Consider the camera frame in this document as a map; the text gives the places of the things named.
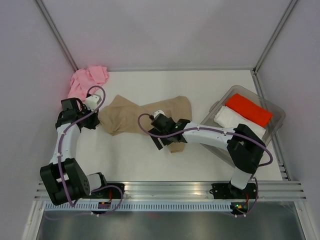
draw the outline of beige towel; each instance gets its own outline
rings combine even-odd
[[[144,106],[139,106],[128,99],[117,95],[109,106],[104,107],[98,114],[98,119],[104,130],[115,136],[120,133],[145,133],[138,126],[140,114],[153,114],[157,110],[162,110],[167,117],[171,117],[175,122],[179,119],[192,120],[191,104],[185,96],[177,96],[172,99],[158,101]],[[141,125],[146,130],[150,130],[151,120],[145,116],[141,119]],[[171,153],[182,152],[185,144],[174,142],[168,146]]]

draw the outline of white cloth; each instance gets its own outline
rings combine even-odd
[[[260,139],[264,136],[266,130],[258,124],[244,118],[236,111],[227,106],[222,106],[213,119],[223,128],[236,128],[238,124],[247,125]]]

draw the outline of pink cloth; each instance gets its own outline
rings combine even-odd
[[[109,73],[106,66],[89,65],[87,69],[79,69],[71,77],[68,98],[78,98],[84,102],[88,89],[94,85],[102,86],[108,81],[108,78]],[[93,94],[97,90],[98,88],[92,89],[90,93]]]

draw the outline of plastic bin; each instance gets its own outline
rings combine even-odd
[[[264,127],[266,131],[262,137],[262,141],[267,146],[270,143],[276,131],[281,127],[286,116],[285,111],[277,105],[273,104],[272,102],[258,96],[257,94],[253,93],[252,91],[249,91],[248,89],[242,86],[234,85],[233,87],[231,87],[230,90],[223,96],[223,98],[211,107],[208,116],[206,116],[206,118],[201,122],[201,124],[221,128],[221,126],[214,121],[214,118],[218,111],[221,109],[221,107],[224,106],[228,99],[231,98],[234,94],[242,95],[243,97],[249,99],[256,105],[268,110],[273,114],[271,120]],[[209,151],[217,155],[219,158],[230,164],[231,166],[235,166],[228,151],[214,146],[209,146],[205,144],[202,145]]]

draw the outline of table surface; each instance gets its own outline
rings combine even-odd
[[[103,86],[106,101],[102,107],[118,94],[138,105],[186,96],[191,102],[193,122],[201,123],[210,107],[233,85],[256,92],[249,70],[110,72]],[[276,159],[271,143],[267,148]],[[158,150],[148,136],[111,136],[101,126],[82,129],[76,159],[87,175],[102,172],[107,181],[228,181],[234,172],[233,167],[200,144],[188,143],[183,152],[170,153],[167,148]],[[261,163],[268,160],[265,153]],[[282,180],[276,160],[260,167],[255,176],[259,181]]]

